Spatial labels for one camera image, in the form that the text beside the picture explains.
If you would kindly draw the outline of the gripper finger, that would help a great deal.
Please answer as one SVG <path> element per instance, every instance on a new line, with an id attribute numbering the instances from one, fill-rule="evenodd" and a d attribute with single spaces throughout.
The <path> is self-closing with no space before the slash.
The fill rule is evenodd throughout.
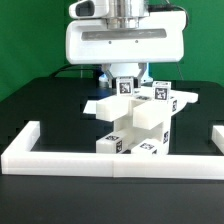
<path id="1" fill-rule="evenodd" d="M 141 86 L 141 79 L 147 70 L 146 63 L 137 63 L 135 65 L 135 75 L 134 75 L 134 87 L 139 88 Z"/>
<path id="2" fill-rule="evenodd" d="M 108 86 L 110 88 L 115 88 L 116 87 L 116 78 L 113 76 L 111 72 L 111 64 L 103 64 L 101 66 L 102 72 L 106 75 L 108 79 Z"/>

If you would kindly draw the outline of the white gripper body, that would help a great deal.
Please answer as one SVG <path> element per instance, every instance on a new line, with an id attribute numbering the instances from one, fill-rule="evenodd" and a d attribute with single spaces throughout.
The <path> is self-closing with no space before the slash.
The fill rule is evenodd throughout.
<path id="1" fill-rule="evenodd" d="M 69 15 L 72 64 L 178 62 L 184 55 L 184 11 L 149 12 L 145 0 L 79 0 Z"/>

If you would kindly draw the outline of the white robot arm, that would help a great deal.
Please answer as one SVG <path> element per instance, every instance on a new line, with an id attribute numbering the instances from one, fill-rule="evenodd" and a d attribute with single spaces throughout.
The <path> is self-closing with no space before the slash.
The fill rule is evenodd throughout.
<path id="1" fill-rule="evenodd" d="M 78 0 L 69 6 L 66 58 L 98 64 L 113 85 L 119 76 L 139 80 L 149 63 L 178 62 L 184 55 L 184 8 L 148 0 Z"/>

